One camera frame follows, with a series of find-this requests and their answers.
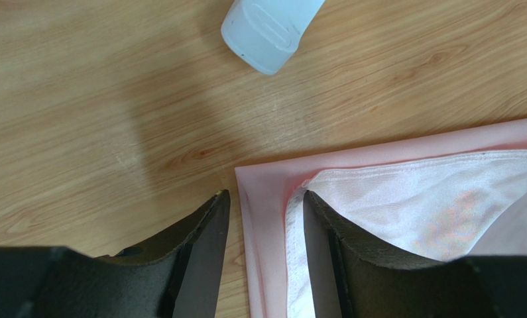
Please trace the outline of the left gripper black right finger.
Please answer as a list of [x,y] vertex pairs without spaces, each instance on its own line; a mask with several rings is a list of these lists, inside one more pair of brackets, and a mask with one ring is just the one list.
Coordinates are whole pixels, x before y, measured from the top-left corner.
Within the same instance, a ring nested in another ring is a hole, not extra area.
[[312,191],[303,210],[317,317],[527,317],[527,256],[439,262],[376,237]]

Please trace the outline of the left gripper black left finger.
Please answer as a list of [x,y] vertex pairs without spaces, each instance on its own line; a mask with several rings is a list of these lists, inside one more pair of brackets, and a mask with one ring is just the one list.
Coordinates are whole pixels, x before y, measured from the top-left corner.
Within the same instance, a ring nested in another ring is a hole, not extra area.
[[220,191],[114,256],[0,247],[0,317],[214,317],[229,210]]

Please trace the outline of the white clothes rack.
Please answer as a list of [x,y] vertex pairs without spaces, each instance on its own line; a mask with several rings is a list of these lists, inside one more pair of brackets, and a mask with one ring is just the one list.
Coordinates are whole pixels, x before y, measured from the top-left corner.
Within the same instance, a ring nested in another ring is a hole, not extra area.
[[256,71],[271,76],[297,51],[324,0],[238,0],[222,25],[226,45]]

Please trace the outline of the pink cloth napkin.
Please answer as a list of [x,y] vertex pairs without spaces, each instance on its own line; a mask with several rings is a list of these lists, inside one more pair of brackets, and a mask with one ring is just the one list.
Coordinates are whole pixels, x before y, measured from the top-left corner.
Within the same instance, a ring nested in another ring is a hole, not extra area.
[[527,255],[527,119],[238,167],[252,317],[313,317],[303,197],[446,261]]

